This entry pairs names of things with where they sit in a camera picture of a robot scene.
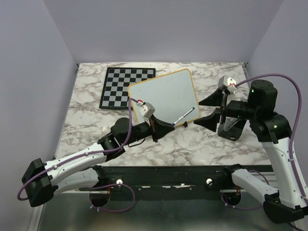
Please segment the blue whiteboard marker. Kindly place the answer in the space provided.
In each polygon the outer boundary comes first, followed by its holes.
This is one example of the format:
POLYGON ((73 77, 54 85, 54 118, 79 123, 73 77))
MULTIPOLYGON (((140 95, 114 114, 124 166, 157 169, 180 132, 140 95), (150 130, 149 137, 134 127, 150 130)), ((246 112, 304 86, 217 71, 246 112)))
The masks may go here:
POLYGON ((172 127, 174 127, 176 124, 178 124, 183 118, 188 116, 192 111, 194 111, 195 108, 192 107, 189 111, 187 111, 184 115, 182 115, 180 118, 178 118, 174 123, 171 124, 172 127))

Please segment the yellow framed whiteboard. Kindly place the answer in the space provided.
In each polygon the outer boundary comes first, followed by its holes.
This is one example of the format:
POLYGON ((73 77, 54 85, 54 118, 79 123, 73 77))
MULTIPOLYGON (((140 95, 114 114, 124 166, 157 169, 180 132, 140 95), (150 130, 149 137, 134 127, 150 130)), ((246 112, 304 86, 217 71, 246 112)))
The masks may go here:
POLYGON ((170 124, 193 109, 176 126, 200 117, 196 91, 189 69, 131 84, 128 87, 128 94, 135 100, 150 103, 155 108, 154 116, 170 124))

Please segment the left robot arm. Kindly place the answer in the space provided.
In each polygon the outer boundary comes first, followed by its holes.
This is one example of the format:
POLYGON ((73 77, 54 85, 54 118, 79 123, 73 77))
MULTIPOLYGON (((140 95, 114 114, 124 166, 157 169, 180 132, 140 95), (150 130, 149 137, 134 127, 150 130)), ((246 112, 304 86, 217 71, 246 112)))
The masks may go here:
POLYGON ((148 121, 133 125, 128 118, 120 118, 111 131, 90 147, 67 157, 43 162, 33 160, 22 176, 21 192, 31 207, 43 205, 57 193, 77 188, 102 190, 107 183, 98 173, 98 164, 108 162, 125 152, 131 143, 152 137, 154 142, 174 131, 174 124, 151 116, 148 121))

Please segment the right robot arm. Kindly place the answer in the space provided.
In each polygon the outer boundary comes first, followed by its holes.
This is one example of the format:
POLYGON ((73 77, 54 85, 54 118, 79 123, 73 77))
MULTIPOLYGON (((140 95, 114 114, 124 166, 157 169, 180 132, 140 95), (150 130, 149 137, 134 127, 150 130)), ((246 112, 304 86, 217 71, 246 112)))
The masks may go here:
POLYGON ((238 186, 246 190, 261 203, 273 223, 303 219, 308 214, 308 190, 294 152, 295 128, 274 110, 277 89, 271 82, 257 79, 251 83, 246 101, 229 101, 228 97, 235 90, 234 80, 222 81, 215 92, 199 102, 202 106, 214 107, 214 112, 194 123, 228 140, 238 140, 245 124, 249 123, 268 155, 277 187, 254 177, 239 164, 226 167, 213 183, 228 189, 238 186))

